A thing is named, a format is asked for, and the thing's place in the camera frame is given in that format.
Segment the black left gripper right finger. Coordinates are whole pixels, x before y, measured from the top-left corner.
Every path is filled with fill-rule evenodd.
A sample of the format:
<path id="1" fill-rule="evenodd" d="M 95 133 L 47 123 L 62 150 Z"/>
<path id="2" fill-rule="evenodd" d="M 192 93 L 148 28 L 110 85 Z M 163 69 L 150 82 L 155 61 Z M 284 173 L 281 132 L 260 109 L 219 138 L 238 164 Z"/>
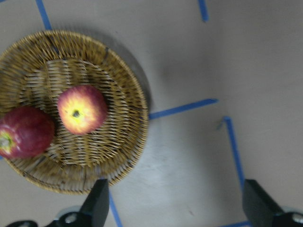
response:
<path id="1" fill-rule="evenodd" d="M 242 208 L 252 227 L 301 227 L 303 213 L 284 211 L 253 179 L 243 184 Z"/>

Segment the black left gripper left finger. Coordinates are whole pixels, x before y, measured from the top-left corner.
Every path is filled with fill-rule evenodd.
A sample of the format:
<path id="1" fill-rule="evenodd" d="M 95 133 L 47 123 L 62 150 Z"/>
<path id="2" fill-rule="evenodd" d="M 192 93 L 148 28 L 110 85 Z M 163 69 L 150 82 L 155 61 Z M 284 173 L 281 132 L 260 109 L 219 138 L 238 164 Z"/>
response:
<path id="1" fill-rule="evenodd" d="M 95 182 L 79 211 L 68 212 L 54 222 L 55 227 L 102 227 L 109 212 L 107 179 Z"/>

